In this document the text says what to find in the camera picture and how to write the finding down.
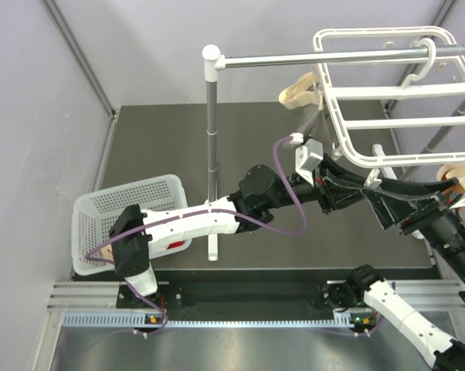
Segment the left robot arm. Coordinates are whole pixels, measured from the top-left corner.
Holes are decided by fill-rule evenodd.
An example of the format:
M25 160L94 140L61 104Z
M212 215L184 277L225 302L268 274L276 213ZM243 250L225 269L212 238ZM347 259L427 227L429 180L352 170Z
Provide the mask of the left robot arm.
M338 177L347 171L330 159L308 168L297 167L291 177L283 169L252 167L239 184L239 191L213 202L170 212L153 212L138 205L127 207L110 230L107 241L112 249L114 270L134 288L134 297L143 306L155 305L160 288L151 267L151 255L168 252L173 243L216 234L235 234L267 228L272 209L316 200L327 208L321 193L319 174L328 168Z

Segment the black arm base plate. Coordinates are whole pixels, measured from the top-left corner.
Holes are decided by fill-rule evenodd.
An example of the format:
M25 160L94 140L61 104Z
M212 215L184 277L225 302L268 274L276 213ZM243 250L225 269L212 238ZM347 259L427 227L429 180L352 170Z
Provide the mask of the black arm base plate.
M232 314L262 316L289 313L311 315L362 307L361 293L347 283L316 281L177 282L158 285L153 294L119 288L118 308L145 308L150 304L178 315Z

